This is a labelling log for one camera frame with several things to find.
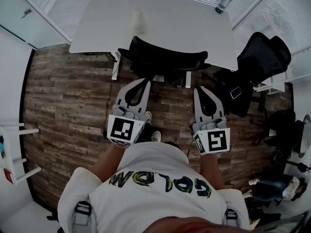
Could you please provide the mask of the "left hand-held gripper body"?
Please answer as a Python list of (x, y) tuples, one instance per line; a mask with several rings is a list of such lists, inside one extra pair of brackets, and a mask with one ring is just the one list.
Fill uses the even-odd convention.
[(145, 114), (114, 105), (114, 111), (108, 117), (107, 138), (114, 144), (131, 146), (138, 140), (147, 121)]

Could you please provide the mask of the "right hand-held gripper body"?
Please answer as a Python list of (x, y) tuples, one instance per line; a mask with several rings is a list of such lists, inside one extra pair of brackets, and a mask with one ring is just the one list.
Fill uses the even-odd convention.
[(193, 139), (201, 156), (227, 152), (230, 149), (230, 129), (226, 117), (194, 123)]

